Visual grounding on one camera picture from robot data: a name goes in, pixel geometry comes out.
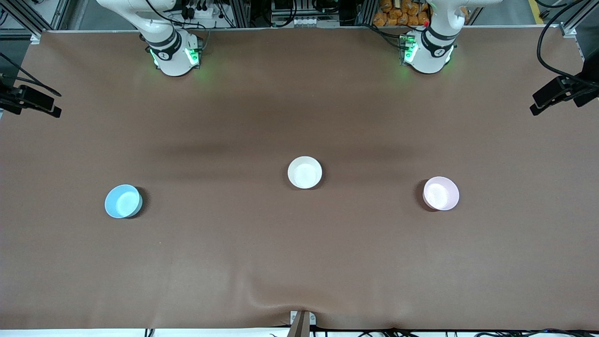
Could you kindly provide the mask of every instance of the yellow tape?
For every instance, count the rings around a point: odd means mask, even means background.
[[[534,21],[537,25],[544,24],[543,19],[541,19],[541,11],[539,10],[539,5],[535,2],[535,0],[528,0],[528,4],[530,5],[530,10],[533,12]]]

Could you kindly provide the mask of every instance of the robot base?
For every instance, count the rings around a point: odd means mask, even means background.
[[[401,52],[405,64],[409,64],[420,73],[434,74],[443,69],[443,66],[449,62],[453,47],[442,57],[436,58],[422,45],[422,32],[414,30],[408,34],[414,37],[415,42],[412,44],[411,50]]]
[[[168,61],[154,57],[156,68],[169,76],[182,76],[193,68],[199,68],[202,57],[202,39],[183,29],[177,31],[181,34],[181,47],[173,54],[173,57]]]

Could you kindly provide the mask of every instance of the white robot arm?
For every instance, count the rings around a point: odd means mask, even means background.
[[[449,62],[453,42],[462,30],[465,16],[462,6],[482,7],[497,4],[502,0],[429,0],[432,8],[430,24],[423,30],[414,30],[412,50],[405,55],[405,62],[415,70],[432,74],[440,71]]]
[[[160,18],[154,10],[165,11],[176,0],[97,0],[98,3],[131,22],[150,45],[154,63],[169,76],[181,76],[199,65],[201,40]]]

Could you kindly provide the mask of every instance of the table surface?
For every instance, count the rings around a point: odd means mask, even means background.
[[[137,34],[44,34],[62,117],[0,121],[0,327],[599,329],[599,113],[533,117],[539,29],[465,29],[417,74],[364,29],[215,32],[190,74]],[[552,29],[552,65],[578,72]],[[299,191],[295,158],[324,167]],[[461,200],[431,212],[422,185]],[[143,189],[110,218],[106,193]]]

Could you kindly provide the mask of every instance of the white device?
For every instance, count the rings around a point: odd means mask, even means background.
[[[415,29],[409,34],[414,42],[404,54],[404,62],[416,71],[432,74],[449,62],[453,42],[464,27],[465,14],[461,7],[482,7],[498,4],[502,0],[429,0],[432,8],[430,24],[424,30]]]
[[[150,45],[154,63],[169,76],[181,76],[199,65],[201,46],[198,37],[159,17],[146,0],[97,0],[131,22]],[[176,0],[148,0],[156,11],[175,6]]]

